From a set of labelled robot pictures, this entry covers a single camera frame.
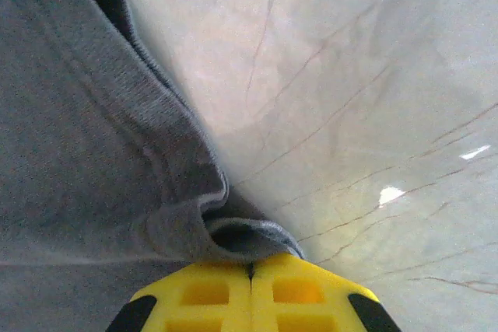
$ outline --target gray fabric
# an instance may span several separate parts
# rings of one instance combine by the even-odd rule
[[[178,263],[302,255],[282,227],[230,213],[195,116],[95,0],[0,12],[2,331],[103,330]]]

